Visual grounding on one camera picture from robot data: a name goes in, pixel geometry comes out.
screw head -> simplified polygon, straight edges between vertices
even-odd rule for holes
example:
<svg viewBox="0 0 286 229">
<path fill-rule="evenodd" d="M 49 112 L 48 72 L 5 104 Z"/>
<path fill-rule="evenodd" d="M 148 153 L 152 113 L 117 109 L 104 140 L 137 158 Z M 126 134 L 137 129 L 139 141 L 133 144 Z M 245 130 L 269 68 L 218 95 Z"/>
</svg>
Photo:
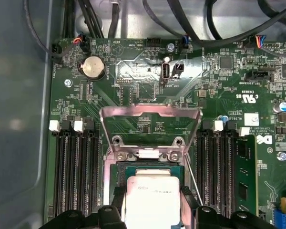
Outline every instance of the screw head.
<svg viewBox="0 0 286 229">
<path fill-rule="evenodd" d="M 69 80 L 69 79 L 66 79 L 64 84 L 65 84 L 66 87 L 71 87 L 72 86 L 72 81 Z"/>
<path fill-rule="evenodd" d="M 278 152 L 276 157 L 279 161 L 286 161 L 286 153 L 285 152 Z"/>
<path fill-rule="evenodd" d="M 179 159 L 178 153 L 171 153 L 171 155 L 170 155 L 171 161 L 178 161 L 178 159 Z"/>
<path fill-rule="evenodd" d="M 245 213 L 242 213 L 242 212 L 238 213 L 237 216 L 238 216 L 239 218 L 242 218 L 242 219 L 247 218 L 247 215 L 246 215 Z"/>
<path fill-rule="evenodd" d="M 166 49 L 169 51 L 169 52 L 173 52 L 175 50 L 175 45 L 173 43 L 169 43 L 167 46 L 166 46 Z"/>
<path fill-rule="evenodd" d="M 210 208 L 203 207 L 203 208 L 202 208 L 202 211 L 204 211 L 204 212 L 210 212 L 211 210 L 210 210 Z"/>
<path fill-rule="evenodd" d="M 125 153 L 119 153 L 117 156 L 117 159 L 119 161 L 124 161 L 126 159 L 126 154 Z"/>
</svg>

connector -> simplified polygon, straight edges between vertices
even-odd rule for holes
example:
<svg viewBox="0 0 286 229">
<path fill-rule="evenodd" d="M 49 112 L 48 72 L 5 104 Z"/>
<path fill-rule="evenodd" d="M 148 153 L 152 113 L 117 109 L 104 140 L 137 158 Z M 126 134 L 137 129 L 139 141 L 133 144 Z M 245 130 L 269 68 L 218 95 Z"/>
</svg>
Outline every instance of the connector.
<svg viewBox="0 0 286 229">
<path fill-rule="evenodd" d="M 273 219 L 275 227 L 286 229 L 286 214 L 284 214 L 280 209 L 275 209 L 273 211 Z"/>
</svg>

white slot latch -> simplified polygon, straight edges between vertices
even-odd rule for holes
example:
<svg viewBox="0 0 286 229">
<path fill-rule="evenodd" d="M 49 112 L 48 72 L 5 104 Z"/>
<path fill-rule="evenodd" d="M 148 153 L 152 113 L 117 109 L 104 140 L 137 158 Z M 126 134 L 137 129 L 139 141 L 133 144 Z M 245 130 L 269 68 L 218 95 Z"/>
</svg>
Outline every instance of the white slot latch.
<svg viewBox="0 0 286 229">
<path fill-rule="evenodd" d="M 84 132 L 84 122 L 82 120 L 74 121 L 74 128 L 76 132 Z"/>
<path fill-rule="evenodd" d="M 220 132 L 224 130 L 224 123 L 222 120 L 215 120 L 213 125 L 213 132 Z"/>
<path fill-rule="evenodd" d="M 50 120 L 49 130 L 52 132 L 60 132 L 61 126 L 58 120 Z"/>
</svg>

capacitor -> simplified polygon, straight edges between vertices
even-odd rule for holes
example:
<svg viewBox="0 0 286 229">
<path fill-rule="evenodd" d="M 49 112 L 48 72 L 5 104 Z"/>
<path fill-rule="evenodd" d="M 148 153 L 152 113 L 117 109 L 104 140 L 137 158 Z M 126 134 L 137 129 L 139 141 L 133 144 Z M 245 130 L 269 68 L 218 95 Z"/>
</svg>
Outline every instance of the capacitor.
<svg viewBox="0 0 286 229">
<path fill-rule="evenodd" d="M 106 74 L 106 65 L 98 56 L 90 56 L 79 63 L 78 69 L 80 73 L 84 74 L 88 80 L 100 80 Z"/>
<path fill-rule="evenodd" d="M 276 157 L 279 161 L 286 161 L 286 153 L 285 152 L 278 152 Z"/>
<path fill-rule="evenodd" d="M 286 102 L 276 103 L 273 106 L 273 111 L 275 113 L 286 112 Z"/>
<path fill-rule="evenodd" d="M 224 124 L 226 124 L 226 122 L 229 121 L 229 117 L 226 115 L 220 115 L 217 117 L 217 120 L 221 120 L 221 121 L 223 121 Z"/>
</svg>

cable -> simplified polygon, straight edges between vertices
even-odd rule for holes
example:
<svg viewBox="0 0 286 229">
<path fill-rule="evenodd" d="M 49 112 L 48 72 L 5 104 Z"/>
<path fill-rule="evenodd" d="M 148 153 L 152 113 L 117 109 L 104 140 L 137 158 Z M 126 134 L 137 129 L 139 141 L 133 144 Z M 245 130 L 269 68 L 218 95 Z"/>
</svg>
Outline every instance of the cable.
<svg viewBox="0 0 286 229">
<path fill-rule="evenodd" d="M 63 13 L 63 25 L 62 25 L 62 37 L 68 38 L 68 15 L 69 15 L 69 3 L 68 0 L 64 2 L 64 13 Z"/>
<path fill-rule="evenodd" d="M 97 16 L 95 14 L 95 11 L 93 9 L 93 6 L 91 5 L 89 0 L 83 0 L 83 2 L 85 3 L 86 7 L 87 7 L 87 11 L 89 16 L 91 17 L 91 20 L 93 22 L 96 34 L 98 35 L 98 38 L 104 38 L 104 34 L 102 32 L 102 28 L 99 24 L 99 20 L 97 19 Z"/>
<path fill-rule="evenodd" d="M 74 37 L 74 24 L 75 24 L 75 2 L 69 0 L 69 15 L 68 15 L 68 38 Z"/>
<path fill-rule="evenodd" d="M 90 32 L 90 35 L 92 38 L 97 38 L 96 33 L 94 31 L 94 26 L 93 23 L 91 21 L 91 18 L 88 14 L 87 8 L 85 7 L 85 3 L 83 2 L 83 0 L 78 0 L 78 3 L 80 5 L 80 8 L 82 10 L 82 14 L 84 15 L 88 30 Z"/>
<path fill-rule="evenodd" d="M 55 57 L 55 58 L 61 58 L 65 55 L 67 55 L 70 50 L 76 45 L 75 43 L 72 43 L 70 46 L 68 46 L 62 53 L 55 53 L 52 52 L 51 50 L 49 50 L 39 39 L 37 32 L 34 29 L 34 25 L 31 19 L 31 15 L 30 15 L 30 10 L 29 10 L 29 0 L 24 0 L 23 2 L 23 7 L 24 7 L 24 12 L 25 12 L 25 19 L 27 22 L 27 25 L 30 29 L 30 32 L 32 34 L 32 36 L 34 37 L 35 41 L 37 42 L 37 44 L 50 56 Z"/>
<path fill-rule="evenodd" d="M 213 21 L 213 5 L 216 2 L 217 0 L 206 0 L 206 22 L 215 40 L 222 40 L 223 38 L 219 35 Z"/>
<path fill-rule="evenodd" d="M 190 22 L 188 21 L 185 13 L 181 7 L 179 0 L 167 0 L 167 2 L 169 3 L 170 8 L 171 8 L 173 14 L 175 15 L 175 17 L 177 18 L 179 24 L 182 26 L 184 31 L 192 38 L 194 43 L 196 43 L 199 46 L 206 47 L 206 48 L 221 47 L 221 46 L 225 46 L 227 44 L 233 43 L 233 42 L 240 41 L 242 39 L 247 38 L 250 35 L 257 34 L 261 31 L 269 28 L 271 25 L 276 23 L 278 20 L 280 20 L 281 18 L 286 16 L 286 9 L 284 9 L 278 15 L 267 20 L 263 24 L 255 27 L 255 28 L 253 28 L 247 32 L 241 33 L 237 36 L 230 37 L 230 38 L 223 39 L 223 40 L 219 40 L 219 41 L 201 41 L 199 39 L 199 37 L 197 36 L 197 34 L 195 33 L 195 31 L 193 30 Z"/>
<path fill-rule="evenodd" d="M 261 50 L 263 50 L 264 52 L 266 52 L 270 55 L 276 56 L 276 57 L 286 57 L 286 54 L 284 54 L 284 53 L 273 52 L 273 51 L 266 49 L 266 48 L 263 48 L 263 47 L 261 47 Z"/>
<path fill-rule="evenodd" d="M 112 16 L 111 16 L 111 24 L 108 31 L 108 38 L 115 38 L 115 33 L 118 27 L 119 22 L 119 4 L 112 4 Z"/>
<path fill-rule="evenodd" d="M 266 0 L 257 0 L 259 8 L 261 8 L 262 12 L 269 18 L 273 18 L 279 14 L 276 10 L 274 10 L 271 5 Z M 282 23 L 286 26 L 286 17 L 278 20 L 279 23 Z"/>
<path fill-rule="evenodd" d="M 160 19 L 155 15 L 155 13 L 153 12 L 153 10 L 150 8 L 147 0 L 142 0 L 144 9 L 146 11 L 146 13 L 148 14 L 148 16 L 158 25 L 160 25 L 163 29 L 165 29 L 166 31 L 168 31 L 170 34 L 176 36 L 176 37 L 182 37 L 183 35 L 180 33 L 177 33 L 176 31 L 174 31 L 173 29 L 171 29 L 170 27 L 168 27 L 166 24 L 164 24 L 162 21 L 160 21 Z"/>
</svg>

